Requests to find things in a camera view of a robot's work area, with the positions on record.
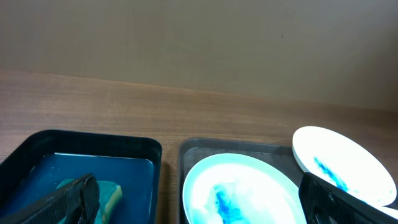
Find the white plate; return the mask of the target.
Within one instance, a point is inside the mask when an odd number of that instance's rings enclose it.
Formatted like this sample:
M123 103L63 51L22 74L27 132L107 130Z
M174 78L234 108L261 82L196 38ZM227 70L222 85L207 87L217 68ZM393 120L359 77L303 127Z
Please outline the white plate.
M392 204L397 187L387 169L365 148L346 136L304 126L292 137L297 164L340 190L377 206Z
M389 207L376 207L379 211L389 215L390 217L398 219L398 210Z
M275 167L241 154L197 162L182 190L189 223L305 223L299 188Z

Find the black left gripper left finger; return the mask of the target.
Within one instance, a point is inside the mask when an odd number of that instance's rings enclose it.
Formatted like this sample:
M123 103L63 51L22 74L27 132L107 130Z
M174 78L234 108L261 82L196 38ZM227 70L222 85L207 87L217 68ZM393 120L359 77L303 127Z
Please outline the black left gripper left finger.
M94 224L100 208L100 188L93 174L69 182L16 213L1 218L1 223L88 223Z

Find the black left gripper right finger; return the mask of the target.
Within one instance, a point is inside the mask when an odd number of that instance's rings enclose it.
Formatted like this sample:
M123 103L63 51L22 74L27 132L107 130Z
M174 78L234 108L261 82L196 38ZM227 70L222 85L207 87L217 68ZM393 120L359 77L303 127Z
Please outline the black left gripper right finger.
M307 223L397 224L397 219L331 185L304 173L298 196Z

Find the green yellow sponge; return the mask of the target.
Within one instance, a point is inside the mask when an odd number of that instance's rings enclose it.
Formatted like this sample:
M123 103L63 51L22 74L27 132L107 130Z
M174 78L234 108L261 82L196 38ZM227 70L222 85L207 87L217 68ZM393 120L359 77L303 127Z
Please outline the green yellow sponge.
M123 197L120 185L98 180L99 186L99 210L97 212L94 224L108 224L114 208Z

